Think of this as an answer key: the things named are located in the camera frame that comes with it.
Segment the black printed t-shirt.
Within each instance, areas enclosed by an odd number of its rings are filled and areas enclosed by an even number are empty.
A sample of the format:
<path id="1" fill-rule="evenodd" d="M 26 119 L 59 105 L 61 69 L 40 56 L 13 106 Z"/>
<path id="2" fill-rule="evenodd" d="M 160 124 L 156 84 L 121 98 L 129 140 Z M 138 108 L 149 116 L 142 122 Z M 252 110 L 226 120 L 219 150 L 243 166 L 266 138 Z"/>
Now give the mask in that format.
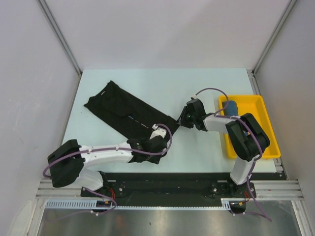
<path id="1" fill-rule="evenodd" d="M 179 128 L 171 116 L 123 90 L 113 81 L 90 97 L 84 106 L 127 139 L 150 137 L 154 124 L 166 125 L 172 134 Z"/>

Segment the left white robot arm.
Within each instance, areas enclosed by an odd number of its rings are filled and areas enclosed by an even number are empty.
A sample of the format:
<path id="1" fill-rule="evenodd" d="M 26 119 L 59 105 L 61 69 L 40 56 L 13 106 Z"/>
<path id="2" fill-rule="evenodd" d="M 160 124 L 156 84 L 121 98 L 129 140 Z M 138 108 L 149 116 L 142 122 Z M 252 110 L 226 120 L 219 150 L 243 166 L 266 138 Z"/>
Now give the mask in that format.
<path id="1" fill-rule="evenodd" d="M 79 145 L 72 139 L 47 157 L 48 166 L 43 176 L 50 178 L 54 188 L 78 185 L 102 197 L 108 193 L 109 185 L 101 170 L 93 171 L 93 167 L 111 163 L 158 164 L 172 142 L 171 136 L 152 135 L 148 139 L 129 139 L 120 144 L 93 147 Z"/>

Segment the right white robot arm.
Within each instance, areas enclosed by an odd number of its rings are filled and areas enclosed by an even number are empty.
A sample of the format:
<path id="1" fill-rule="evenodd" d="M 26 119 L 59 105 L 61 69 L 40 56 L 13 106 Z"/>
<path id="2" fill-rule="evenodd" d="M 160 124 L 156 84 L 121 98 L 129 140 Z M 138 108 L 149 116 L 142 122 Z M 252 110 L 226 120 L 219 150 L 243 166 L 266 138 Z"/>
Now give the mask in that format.
<path id="1" fill-rule="evenodd" d="M 270 140 L 251 113 L 242 116 L 221 116 L 206 113 L 200 99 L 192 99 L 184 106 L 177 123 L 200 131 L 216 131 L 227 134 L 237 158 L 230 173 L 227 192 L 239 197 L 249 187 L 255 163 L 270 145 Z"/>

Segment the rolled blue t-shirt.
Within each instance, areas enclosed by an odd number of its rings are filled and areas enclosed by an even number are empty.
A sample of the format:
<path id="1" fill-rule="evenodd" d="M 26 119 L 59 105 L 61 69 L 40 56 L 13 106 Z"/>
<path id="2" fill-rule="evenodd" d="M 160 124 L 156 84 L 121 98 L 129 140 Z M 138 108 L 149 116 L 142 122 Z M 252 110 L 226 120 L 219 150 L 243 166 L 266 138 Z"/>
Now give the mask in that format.
<path id="1" fill-rule="evenodd" d="M 238 107 L 235 101 L 224 101 L 222 102 L 222 106 L 224 107 L 223 114 L 225 116 L 238 116 Z"/>

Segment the yellow plastic tray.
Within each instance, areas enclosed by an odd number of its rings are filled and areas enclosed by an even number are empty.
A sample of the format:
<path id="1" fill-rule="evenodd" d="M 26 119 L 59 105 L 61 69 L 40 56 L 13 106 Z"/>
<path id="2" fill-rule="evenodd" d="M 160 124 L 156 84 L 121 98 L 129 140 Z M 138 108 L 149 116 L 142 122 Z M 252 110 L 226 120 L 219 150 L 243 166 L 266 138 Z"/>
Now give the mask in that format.
<path id="1" fill-rule="evenodd" d="M 241 157 L 249 161 L 259 155 L 257 144 L 262 150 L 262 159 L 276 159 L 281 156 L 280 149 L 269 120 L 268 113 L 260 95 L 229 95 L 219 97 L 219 108 L 224 109 L 222 102 L 235 101 L 241 122 L 233 119 L 224 134 L 227 156 L 230 159 Z"/>

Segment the right aluminium frame post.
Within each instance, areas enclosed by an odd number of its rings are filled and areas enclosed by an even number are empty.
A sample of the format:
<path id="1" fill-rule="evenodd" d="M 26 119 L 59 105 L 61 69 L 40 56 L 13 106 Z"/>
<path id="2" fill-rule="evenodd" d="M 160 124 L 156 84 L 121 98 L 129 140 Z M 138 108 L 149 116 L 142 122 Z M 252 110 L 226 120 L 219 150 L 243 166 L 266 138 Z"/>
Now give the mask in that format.
<path id="1" fill-rule="evenodd" d="M 252 74 L 256 76 L 257 72 L 259 71 L 260 67 L 262 66 L 263 62 L 265 61 L 267 55 L 269 54 L 271 48 L 273 47 L 274 43 L 276 42 L 278 36 L 281 33 L 284 25 L 286 24 L 287 20 L 289 19 L 292 11 L 294 10 L 298 0 L 289 0 L 288 4 L 286 5 L 283 13 L 281 14 L 274 30 L 272 31 L 261 55 L 258 58 L 254 68 L 252 69 Z"/>

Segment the aluminium frame post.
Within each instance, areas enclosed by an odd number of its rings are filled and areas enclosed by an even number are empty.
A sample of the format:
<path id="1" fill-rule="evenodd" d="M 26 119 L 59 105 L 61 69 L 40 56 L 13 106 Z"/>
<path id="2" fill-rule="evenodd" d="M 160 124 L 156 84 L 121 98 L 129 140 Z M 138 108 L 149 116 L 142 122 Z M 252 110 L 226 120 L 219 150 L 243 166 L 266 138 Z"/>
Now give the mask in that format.
<path id="1" fill-rule="evenodd" d="M 260 67 L 262 66 L 263 62 L 265 61 L 267 55 L 269 54 L 271 48 L 273 47 L 274 43 L 276 42 L 278 36 L 281 33 L 284 25 L 286 24 L 287 20 L 289 19 L 292 11 L 294 10 L 298 0 L 289 0 L 288 4 L 286 5 L 283 13 L 281 14 L 274 30 L 272 31 L 261 55 L 258 58 L 254 68 L 252 69 L 252 74 L 256 76 L 257 72 L 259 71 Z"/>
<path id="2" fill-rule="evenodd" d="M 62 50 L 64 51 L 66 57 L 68 58 L 71 66 L 73 67 L 73 69 L 75 70 L 76 74 L 79 76 L 79 78 L 81 78 L 83 72 L 80 69 L 80 66 L 73 54 L 73 51 L 71 50 L 52 10 L 50 9 L 48 3 L 46 0 L 37 0 L 36 1 L 39 5 L 39 8 L 41 9 L 44 17 L 46 18 L 49 26 L 52 29 L 52 32 L 54 33 L 56 39 L 58 40 Z"/>

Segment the left aluminium frame post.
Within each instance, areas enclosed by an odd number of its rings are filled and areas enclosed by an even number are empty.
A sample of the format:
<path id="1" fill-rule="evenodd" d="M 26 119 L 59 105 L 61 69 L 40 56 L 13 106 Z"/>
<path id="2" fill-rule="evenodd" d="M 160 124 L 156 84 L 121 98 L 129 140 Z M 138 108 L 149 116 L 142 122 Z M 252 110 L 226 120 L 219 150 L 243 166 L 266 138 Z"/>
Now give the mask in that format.
<path id="1" fill-rule="evenodd" d="M 79 78 L 81 78 L 83 72 L 80 69 L 80 66 L 73 54 L 73 51 L 71 50 L 52 10 L 50 9 L 48 3 L 46 0 L 37 0 L 36 1 L 39 5 L 39 8 L 41 9 L 44 17 L 46 18 L 49 26 L 52 29 L 52 32 L 54 33 L 56 39 L 58 40 L 62 50 L 64 51 L 66 57 L 68 58 L 71 66 L 73 67 L 73 69 L 75 70 L 76 74 L 79 76 Z"/>

